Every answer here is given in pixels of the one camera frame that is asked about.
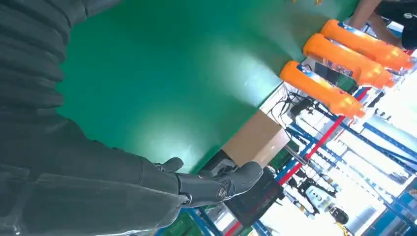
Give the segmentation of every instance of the person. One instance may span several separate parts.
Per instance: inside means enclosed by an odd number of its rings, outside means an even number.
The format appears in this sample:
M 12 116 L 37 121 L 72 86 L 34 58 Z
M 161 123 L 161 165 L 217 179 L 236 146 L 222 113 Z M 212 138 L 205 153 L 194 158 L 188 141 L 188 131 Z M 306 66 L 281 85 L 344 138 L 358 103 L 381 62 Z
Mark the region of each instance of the person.
M 387 28 L 383 18 L 404 26 L 401 37 Z M 417 0 L 360 0 L 349 25 L 360 30 L 366 22 L 379 39 L 407 50 L 417 48 Z
M 56 112 L 71 29 L 120 2 L 0 2 L 1 236 L 140 235 L 261 177 L 255 162 L 216 178 L 179 174 L 181 160 L 152 164 L 106 147 Z

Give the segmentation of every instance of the green tabletop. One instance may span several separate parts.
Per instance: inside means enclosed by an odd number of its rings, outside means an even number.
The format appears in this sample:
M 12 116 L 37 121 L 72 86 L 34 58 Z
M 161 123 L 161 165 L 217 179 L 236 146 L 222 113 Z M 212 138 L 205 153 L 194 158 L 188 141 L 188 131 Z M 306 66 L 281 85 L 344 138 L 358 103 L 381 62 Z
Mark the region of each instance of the green tabletop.
M 277 74 L 356 0 L 127 0 L 77 26 L 60 113 L 89 138 L 204 165 L 280 85 Z

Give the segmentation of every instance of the bottle label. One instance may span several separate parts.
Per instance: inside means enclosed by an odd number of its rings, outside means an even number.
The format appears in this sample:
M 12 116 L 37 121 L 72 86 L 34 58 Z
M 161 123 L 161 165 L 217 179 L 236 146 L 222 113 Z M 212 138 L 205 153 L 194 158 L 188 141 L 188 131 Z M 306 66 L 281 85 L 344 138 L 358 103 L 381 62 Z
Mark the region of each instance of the bottle label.
M 304 75 L 310 77 L 310 79 L 314 80 L 316 83 L 321 84 L 322 86 L 325 86 L 327 88 L 337 89 L 339 91 L 339 93 L 344 93 L 344 91 L 341 90 L 339 87 L 337 87 L 334 84 L 330 83 L 329 81 L 325 80 L 323 77 L 314 73 L 313 71 L 311 71 L 307 67 L 305 67 L 301 64 L 298 64 L 297 69 L 299 71 L 301 71 Z
M 366 34 L 366 33 L 364 33 L 364 32 L 362 32 L 362 31 L 360 31 L 360 30 L 357 30 L 357 29 L 355 29 L 355 28 L 353 28 L 353 27 L 350 27 L 350 26 L 348 26 L 348 25 L 345 25 L 343 22 L 339 22 L 339 24 L 338 24 L 341 28 L 344 28 L 345 30 L 347 30 L 347 31 L 349 31 L 349 32 L 351 32 L 351 33 L 354 33 L 354 34 L 356 34 L 356 35 L 360 35 L 360 36 L 365 36 L 365 35 L 368 35 L 368 34 Z
M 331 39 L 329 39 L 327 37 L 326 37 L 326 39 L 328 41 L 334 43 L 335 45 L 343 48 L 346 51 L 352 51 L 351 49 L 343 46 L 342 44 L 340 44 L 340 43 L 338 43 L 338 42 L 336 42 L 334 40 L 331 40 Z M 332 62 L 332 61 L 330 61 L 328 59 L 322 58 L 321 56 L 318 56 L 318 55 L 312 54 L 312 53 L 310 53 L 309 56 L 312 59 L 314 59 L 315 61 L 317 61 L 318 63 L 321 63 L 322 65 L 324 65 L 324 66 L 326 66 L 326 67 L 328 67 L 328 68 L 330 68 L 330 69 L 332 69 L 332 70 L 334 70 L 336 72 L 339 72 L 342 75 L 346 75 L 348 77 L 352 77 L 352 75 L 353 75 L 353 71 L 352 70 L 349 70 L 348 68 L 345 68 L 345 67 L 343 67 L 343 66 L 341 66 L 341 65 L 339 65 L 337 63 L 334 63 L 334 62 Z
M 322 65 L 324 65 L 324 66 L 326 66 L 326 67 L 328 67 L 328 68 L 330 68 L 334 71 L 337 71 L 340 74 L 346 75 L 348 77 L 352 77 L 352 75 L 353 75 L 353 71 L 351 71 L 351 70 L 349 70 L 349 69 L 347 69 L 347 68 L 345 68 L 345 67 L 343 67 L 343 66 L 341 66 L 337 63 L 334 63 L 334 62 L 332 62 L 328 59 L 322 58 L 322 57 L 320 57 L 316 54 L 309 54 L 309 56 L 312 59 L 314 59 L 315 61 L 317 61 L 318 63 L 320 63 L 320 64 L 322 64 Z
M 364 38 L 367 38 L 367 39 L 372 39 L 374 41 L 378 41 L 377 38 L 375 38 L 375 37 L 373 37 L 373 36 L 371 36 L 371 35 L 369 35 L 369 34 L 367 34 L 365 32 L 362 32 L 360 30 L 357 30 L 357 29 L 355 29 L 355 28 L 353 28 L 353 27 L 351 27 L 349 25 L 345 25 L 343 22 L 339 22 L 337 25 L 339 27 L 344 28 L 345 30 L 353 33 L 353 34 L 358 35 L 358 36 L 361 36 L 361 37 L 364 37 Z

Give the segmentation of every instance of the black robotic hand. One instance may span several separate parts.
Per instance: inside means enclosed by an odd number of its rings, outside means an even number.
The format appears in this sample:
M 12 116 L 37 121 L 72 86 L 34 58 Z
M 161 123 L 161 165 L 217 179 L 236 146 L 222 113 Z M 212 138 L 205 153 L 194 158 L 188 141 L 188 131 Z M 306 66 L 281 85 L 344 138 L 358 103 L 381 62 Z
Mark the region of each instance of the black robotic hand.
M 179 181 L 179 194 L 189 199 L 184 207 L 200 207 L 220 203 L 249 191 L 262 176 L 256 162 L 248 162 L 234 173 L 217 178 L 175 174 Z

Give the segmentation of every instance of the orange plastic bottle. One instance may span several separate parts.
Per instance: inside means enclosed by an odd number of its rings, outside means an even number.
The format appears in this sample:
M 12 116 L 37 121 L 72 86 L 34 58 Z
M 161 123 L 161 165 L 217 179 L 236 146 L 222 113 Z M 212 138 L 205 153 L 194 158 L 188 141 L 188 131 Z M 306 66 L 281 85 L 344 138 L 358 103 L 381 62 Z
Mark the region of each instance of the orange plastic bottle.
M 294 60 L 284 66 L 279 77 L 325 104 L 334 114 L 349 118 L 361 118 L 365 115 L 362 104 L 353 96 Z
M 379 89 L 394 86 L 393 75 L 381 64 L 322 34 L 314 34 L 305 44 L 303 52 L 330 69 L 352 77 L 360 86 L 371 85 Z
M 321 34 L 367 56 L 384 67 L 401 71 L 401 69 L 411 69 L 414 65 L 412 57 L 401 49 L 347 26 L 343 22 L 327 21 Z

